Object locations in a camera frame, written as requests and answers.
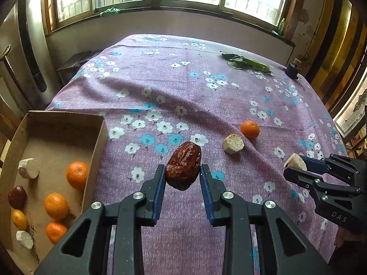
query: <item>white wall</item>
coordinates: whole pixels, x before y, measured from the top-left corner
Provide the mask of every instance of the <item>white wall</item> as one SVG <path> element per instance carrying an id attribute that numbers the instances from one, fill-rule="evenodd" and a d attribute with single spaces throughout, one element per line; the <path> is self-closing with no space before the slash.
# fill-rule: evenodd
<path id="1" fill-rule="evenodd" d="M 46 37 L 55 67 L 72 55 L 104 49 L 131 34 L 166 34 L 210 40 L 248 50 L 282 65 L 292 46 L 255 28 L 183 11 L 139 11 L 75 23 Z"/>

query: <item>beige sponge piece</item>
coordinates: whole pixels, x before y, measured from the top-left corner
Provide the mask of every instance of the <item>beige sponge piece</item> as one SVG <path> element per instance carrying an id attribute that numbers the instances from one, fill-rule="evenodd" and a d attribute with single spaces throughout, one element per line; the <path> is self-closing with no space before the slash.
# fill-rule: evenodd
<path id="1" fill-rule="evenodd" d="M 19 161 L 18 173 L 24 179 L 35 179 L 39 172 L 40 169 L 34 158 L 27 158 Z"/>
<path id="2" fill-rule="evenodd" d="M 284 164 L 284 168 L 297 168 L 301 169 L 303 171 L 307 170 L 306 163 L 303 161 L 303 159 L 296 153 L 293 153 L 288 160 Z"/>
<path id="3" fill-rule="evenodd" d="M 223 150 L 229 155 L 235 154 L 243 149 L 245 145 L 238 135 L 227 136 L 222 143 Z"/>

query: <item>red date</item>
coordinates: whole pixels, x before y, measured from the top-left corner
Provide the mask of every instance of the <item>red date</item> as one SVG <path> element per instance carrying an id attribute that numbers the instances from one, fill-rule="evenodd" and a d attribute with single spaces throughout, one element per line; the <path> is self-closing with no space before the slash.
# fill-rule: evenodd
<path id="1" fill-rule="evenodd" d="M 201 162 L 200 146 L 187 141 L 172 154 L 166 166 L 168 185 L 181 191 L 188 189 L 195 182 Z"/>

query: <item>windowsill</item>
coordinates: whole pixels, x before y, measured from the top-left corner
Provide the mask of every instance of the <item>windowsill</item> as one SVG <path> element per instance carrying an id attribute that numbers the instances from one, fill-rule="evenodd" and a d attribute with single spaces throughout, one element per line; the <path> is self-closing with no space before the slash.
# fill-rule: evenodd
<path id="1" fill-rule="evenodd" d="M 248 22 L 245 22 L 243 20 L 240 20 L 240 19 L 237 19 L 237 18 L 234 18 L 232 13 L 227 13 L 227 12 L 221 12 L 221 13 L 216 13 L 216 12 L 210 12 L 210 11 L 204 11 L 204 10 L 199 10 L 199 9 L 191 9 L 191 8 L 180 8 L 180 7 L 162 7 L 162 6 L 149 6 L 149 7 L 139 7 L 139 8 L 130 8 L 130 9 L 123 9 L 120 11 L 119 14 L 121 13 L 128 13 L 128 12 L 136 12 L 136 11 L 151 11 L 151 10 L 161 10 L 161 11 L 185 11 L 185 12 L 191 12 L 191 13 L 199 13 L 199 14 L 204 14 L 204 15 L 210 15 L 210 16 L 215 16 L 215 17 L 220 17 L 222 19 L 226 19 L 226 20 L 230 20 L 230 21 L 233 21 L 233 22 L 236 22 L 236 23 L 240 23 L 240 24 L 243 24 L 243 25 L 246 25 L 246 26 L 249 26 L 251 28 L 254 28 L 254 29 L 257 29 L 261 32 L 264 32 L 274 38 L 277 38 L 281 41 L 283 41 L 285 44 L 291 46 L 291 47 L 294 47 L 295 44 L 290 41 L 289 39 L 286 39 L 286 38 L 283 38 L 279 35 L 276 35 L 274 34 L 273 32 L 269 31 L 269 30 L 266 30 L 258 25 L 254 25 L 254 24 L 251 24 L 251 23 L 248 23 Z M 50 36 L 60 30 L 63 30 L 64 28 L 67 28 L 71 25 L 74 25 L 74 24 L 78 24 L 78 23 L 81 23 L 81 22 L 85 22 L 85 21 L 88 21 L 88 20 L 92 20 L 92 19 L 97 19 L 97 18 L 101 18 L 100 17 L 100 14 L 99 13 L 94 13 L 93 15 L 89 16 L 89 17 L 86 17 L 84 19 L 81 19 L 77 22 L 74 22 L 74 23 L 70 23 L 69 25 L 66 25 L 66 26 L 63 26 L 61 28 L 58 28 L 57 30 L 55 31 L 52 31 L 50 32 L 49 34 L 46 35 L 47 36 Z"/>

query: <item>orange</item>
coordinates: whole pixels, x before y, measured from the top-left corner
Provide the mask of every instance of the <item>orange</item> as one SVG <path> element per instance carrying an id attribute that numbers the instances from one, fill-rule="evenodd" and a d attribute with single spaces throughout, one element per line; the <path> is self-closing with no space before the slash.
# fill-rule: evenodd
<path id="1" fill-rule="evenodd" d="M 241 125 L 241 132 L 250 141 L 255 141 L 260 134 L 260 127 L 254 121 L 245 121 Z"/>
<path id="2" fill-rule="evenodd" d="M 17 229 L 21 231 L 25 231 L 28 227 L 27 217 L 25 217 L 24 213 L 19 210 L 13 210 L 11 213 L 11 220 Z"/>
<path id="3" fill-rule="evenodd" d="M 67 167 L 67 181 L 70 186 L 83 190 L 87 183 L 89 168 L 84 162 L 73 162 Z"/>
<path id="4" fill-rule="evenodd" d="M 55 220 L 64 219 L 69 213 L 67 200 L 61 194 L 52 193 L 45 198 L 44 206 L 47 214 Z"/>
<path id="5" fill-rule="evenodd" d="M 67 232 L 67 227 L 58 222 L 51 222 L 46 227 L 46 235 L 52 244 L 56 244 Z"/>

